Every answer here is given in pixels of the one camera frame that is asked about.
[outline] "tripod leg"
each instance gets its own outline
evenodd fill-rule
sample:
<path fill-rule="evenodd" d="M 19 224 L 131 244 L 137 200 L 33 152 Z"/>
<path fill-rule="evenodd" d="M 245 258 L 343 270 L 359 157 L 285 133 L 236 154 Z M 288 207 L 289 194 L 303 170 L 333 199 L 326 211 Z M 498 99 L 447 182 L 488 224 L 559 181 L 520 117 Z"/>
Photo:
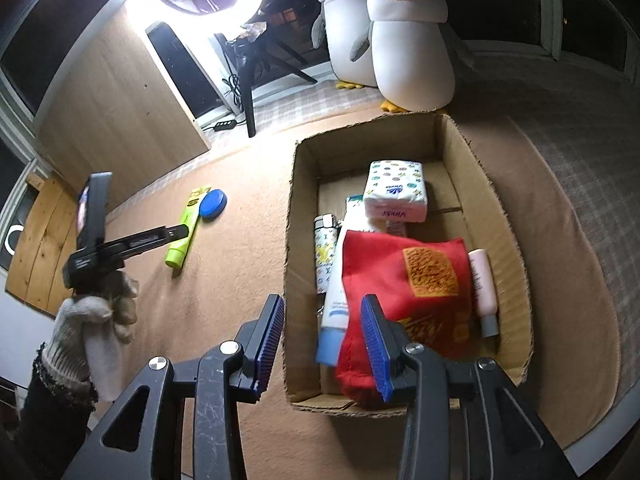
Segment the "tripod leg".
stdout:
<path fill-rule="evenodd" d="M 289 73 L 295 74 L 298 77 L 301 77 L 302 79 L 304 79 L 305 81 L 308 81 L 309 83 L 311 83 L 313 85 L 315 85 L 317 83 L 317 81 L 315 79 L 313 79 L 311 76 L 309 76 L 309 75 L 305 74 L 304 72 L 302 72 L 302 70 L 298 70 L 293 65 L 290 65 L 286 61 L 283 61 L 280 58 L 275 57 L 273 54 L 270 54 L 269 52 L 263 52 L 263 53 L 261 53 L 261 56 L 263 56 L 264 58 L 268 59 L 274 65 L 278 65 L 278 66 L 283 67 Z"/>
<path fill-rule="evenodd" d="M 238 79 L 240 80 L 240 95 L 242 97 L 242 108 L 244 108 L 244 116 L 246 118 L 246 129 L 249 132 L 249 138 L 255 137 L 255 117 L 254 117 L 254 98 L 251 95 L 251 85 L 254 82 L 255 57 L 239 56 L 238 57 Z"/>
<path fill-rule="evenodd" d="M 269 38 L 270 41 L 273 41 L 277 46 L 279 46 L 282 50 L 284 50 L 291 57 L 295 57 L 301 65 L 306 65 L 306 59 L 300 56 L 295 50 L 293 50 L 288 44 L 284 43 L 284 41 L 280 41 L 278 38 Z"/>

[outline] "gray cap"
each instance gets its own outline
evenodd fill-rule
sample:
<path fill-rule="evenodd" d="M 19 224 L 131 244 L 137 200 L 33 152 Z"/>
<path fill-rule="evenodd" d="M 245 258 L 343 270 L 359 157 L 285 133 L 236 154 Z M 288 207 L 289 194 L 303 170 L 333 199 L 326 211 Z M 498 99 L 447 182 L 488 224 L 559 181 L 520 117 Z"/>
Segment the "gray cap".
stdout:
<path fill-rule="evenodd" d="M 498 329 L 498 318 L 495 314 L 481 317 L 480 327 L 482 329 L 482 337 L 492 337 L 500 333 L 500 329 Z"/>
<path fill-rule="evenodd" d="M 320 215 L 314 219 L 314 230 L 325 228 L 337 228 L 338 221 L 334 215 Z"/>

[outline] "blue lid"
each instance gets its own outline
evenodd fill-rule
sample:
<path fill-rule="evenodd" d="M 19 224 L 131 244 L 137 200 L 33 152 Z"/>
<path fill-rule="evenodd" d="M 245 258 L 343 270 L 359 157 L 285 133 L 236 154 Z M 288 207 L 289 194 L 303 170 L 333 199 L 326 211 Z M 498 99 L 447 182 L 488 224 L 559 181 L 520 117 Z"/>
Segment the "blue lid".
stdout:
<path fill-rule="evenodd" d="M 340 346 L 346 330 L 340 328 L 321 328 L 318 336 L 318 353 L 316 363 L 327 366 L 338 364 Z"/>
<path fill-rule="evenodd" d="M 200 202 L 200 216 L 211 220 L 222 213 L 226 206 L 226 195 L 221 189 L 209 191 Z"/>

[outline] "black handle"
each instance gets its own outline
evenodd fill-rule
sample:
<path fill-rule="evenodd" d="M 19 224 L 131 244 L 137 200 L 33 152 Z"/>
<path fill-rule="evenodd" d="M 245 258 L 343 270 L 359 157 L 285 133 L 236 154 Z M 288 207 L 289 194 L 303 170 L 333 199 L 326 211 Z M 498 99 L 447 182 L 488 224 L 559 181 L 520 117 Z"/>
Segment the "black handle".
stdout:
<path fill-rule="evenodd" d="M 407 406 L 400 480 L 449 478 L 449 389 L 442 357 L 420 343 L 402 348 L 416 372 L 415 400 Z"/>
<path fill-rule="evenodd" d="M 242 354 L 240 344 L 225 341 L 200 359 L 193 421 L 194 480 L 246 480 L 238 407 L 227 387 L 231 373 L 241 367 Z"/>
<path fill-rule="evenodd" d="M 62 480 L 179 478 L 182 403 L 170 394 L 172 364 L 156 360 L 139 371 L 105 413 Z"/>
<path fill-rule="evenodd" d="M 577 479 L 558 443 L 500 366 L 490 358 L 471 366 L 476 396 L 471 403 L 461 399 L 468 413 L 470 480 Z"/>

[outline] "white tube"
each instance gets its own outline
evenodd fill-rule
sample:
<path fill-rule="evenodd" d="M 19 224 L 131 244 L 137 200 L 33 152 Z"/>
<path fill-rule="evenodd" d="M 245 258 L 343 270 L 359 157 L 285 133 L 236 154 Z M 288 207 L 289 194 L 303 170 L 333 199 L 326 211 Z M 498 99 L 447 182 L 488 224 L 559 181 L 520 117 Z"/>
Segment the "white tube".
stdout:
<path fill-rule="evenodd" d="M 494 278 L 491 274 L 489 256 L 484 249 L 469 253 L 471 276 L 474 282 L 476 311 L 480 317 L 482 337 L 498 335 L 498 299 L 495 295 Z"/>
<path fill-rule="evenodd" d="M 335 366 L 338 364 L 340 346 L 349 323 L 349 305 L 342 285 L 342 246 L 348 230 L 384 232 L 385 221 L 367 218 L 362 195 L 351 196 L 347 199 L 347 213 L 338 236 L 338 245 L 329 276 L 329 287 L 324 298 L 318 336 L 316 362 L 322 365 Z"/>

